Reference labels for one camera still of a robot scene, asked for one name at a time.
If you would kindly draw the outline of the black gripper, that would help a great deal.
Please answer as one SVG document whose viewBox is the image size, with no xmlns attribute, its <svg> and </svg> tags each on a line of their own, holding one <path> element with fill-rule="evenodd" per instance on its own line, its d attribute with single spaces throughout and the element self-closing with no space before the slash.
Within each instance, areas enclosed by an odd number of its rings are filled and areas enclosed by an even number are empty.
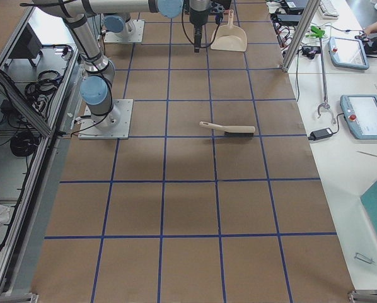
<svg viewBox="0 0 377 303">
<path fill-rule="evenodd" d="M 202 48 L 202 26 L 194 26 L 194 52 L 199 53 Z"/>
<path fill-rule="evenodd" d="M 231 0 L 212 0 L 209 15 L 214 17 L 216 24 L 220 24 L 223 16 L 230 10 L 230 7 Z"/>
</svg>

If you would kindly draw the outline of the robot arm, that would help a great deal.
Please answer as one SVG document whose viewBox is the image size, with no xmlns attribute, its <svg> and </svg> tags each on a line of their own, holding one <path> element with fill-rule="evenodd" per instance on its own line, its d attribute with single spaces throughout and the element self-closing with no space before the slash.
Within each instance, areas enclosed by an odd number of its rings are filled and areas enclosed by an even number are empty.
<svg viewBox="0 0 377 303">
<path fill-rule="evenodd" d="M 199 52 L 202 27 L 211 12 L 210 1 L 32 1 L 20 5 L 37 7 L 49 15 L 62 18 L 76 43 L 87 73 L 80 86 L 80 94 L 91 112 L 93 127 L 100 131 L 115 127 L 120 121 L 120 111 L 115 108 L 112 97 L 115 67 L 98 46 L 88 25 L 88 17 L 150 12 L 172 19 L 182 16 L 187 9 L 194 26 L 194 51 Z"/>
<path fill-rule="evenodd" d="M 195 29 L 205 25 L 209 15 L 223 15 L 231 6 L 231 1 L 178 1 L 179 6 L 173 6 L 172 1 L 152 1 L 155 2 L 158 4 L 158 11 L 166 13 L 167 18 L 176 17 L 177 9 L 181 8 L 182 16 L 189 15 L 189 21 Z M 107 13 L 103 15 L 102 20 L 106 30 L 119 37 L 132 35 L 136 31 L 130 13 Z"/>
</svg>

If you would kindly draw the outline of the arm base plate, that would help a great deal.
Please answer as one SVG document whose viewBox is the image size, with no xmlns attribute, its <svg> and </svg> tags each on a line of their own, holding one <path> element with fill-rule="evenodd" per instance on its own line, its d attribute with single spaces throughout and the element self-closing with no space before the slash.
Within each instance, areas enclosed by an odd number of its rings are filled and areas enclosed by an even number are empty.
<svg viewBox="0 0 377 303">
<path fill-rule="evenodd" d="M 81 140 L 112 140 L 129 138 L 133 99 L 113 99 L 113 109 L 101 121 L 101 117 L 92 116 L 83 119 L 78 138 Z"/>
<path fill-rule="evenodd" d="M 144 20 L 130 19 L 125 22 L 122 18 L 107 17 L 104 21 L 106 44 L 133 44 L 141 43 L 144 32 Z"/>
</svg>

